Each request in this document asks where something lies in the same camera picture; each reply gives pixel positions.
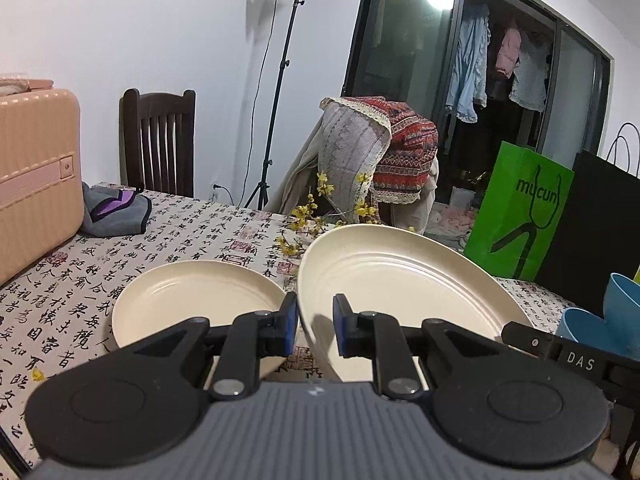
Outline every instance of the metal bolt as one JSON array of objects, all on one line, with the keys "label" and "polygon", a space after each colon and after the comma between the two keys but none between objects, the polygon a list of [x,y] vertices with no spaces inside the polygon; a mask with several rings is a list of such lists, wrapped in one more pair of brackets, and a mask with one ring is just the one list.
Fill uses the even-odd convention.
[{"label": "metal bolt", "polygon": [[413,379],[409,379],[408,377],[401,377],[389,381],[388,387],[395,394],[410,395],[414,394],[420,389],[420,384],[418,384]]},{"label": "metal bolt", "polygon": [[213,391],[219,395],[236,396],[244,390],[244,383],[237,379],[220,379],[213,385]]}]

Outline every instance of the orange suitcase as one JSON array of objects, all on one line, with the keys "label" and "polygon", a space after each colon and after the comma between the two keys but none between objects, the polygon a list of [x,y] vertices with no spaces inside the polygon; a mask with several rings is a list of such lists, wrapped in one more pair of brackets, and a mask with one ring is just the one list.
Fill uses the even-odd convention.
[{"label": "orange suitcase", "polygon": [[84,216],[80,107],[69,90],[0,98],[0,285],[71,238]]}]

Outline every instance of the green shopping bag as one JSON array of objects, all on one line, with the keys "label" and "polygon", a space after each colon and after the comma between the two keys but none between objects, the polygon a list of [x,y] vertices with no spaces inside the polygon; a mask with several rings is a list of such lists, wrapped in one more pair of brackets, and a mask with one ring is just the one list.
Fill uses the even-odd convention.
[{"label": "green shopping bag", "polygon": [[564,166],[503,142],[465,256],[492,276],[533,281],[573,179]]}]

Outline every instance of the pink clothing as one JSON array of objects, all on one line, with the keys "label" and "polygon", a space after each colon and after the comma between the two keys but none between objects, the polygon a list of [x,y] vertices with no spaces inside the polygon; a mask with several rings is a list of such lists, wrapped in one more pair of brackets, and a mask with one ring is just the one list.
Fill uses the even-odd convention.
[{"label": "pink clothing", "polygon": [[507,79],[511,77],[513,68],[516,66],[518,56],[520,55],[520,43],[522,38],[517,28],[510,27],[504,33],[500,52],[495,61],[495,69],[503,74]]}]

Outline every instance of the dark brown chair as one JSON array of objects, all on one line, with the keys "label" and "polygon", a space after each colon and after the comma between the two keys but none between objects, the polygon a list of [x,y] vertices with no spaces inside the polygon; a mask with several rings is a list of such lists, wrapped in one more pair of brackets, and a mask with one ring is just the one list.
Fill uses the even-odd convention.
[{"label": "dark brown chair", "polygon": [[196,92],[124,92],[122,119],[127,182],[193,197],[193,123]]}]

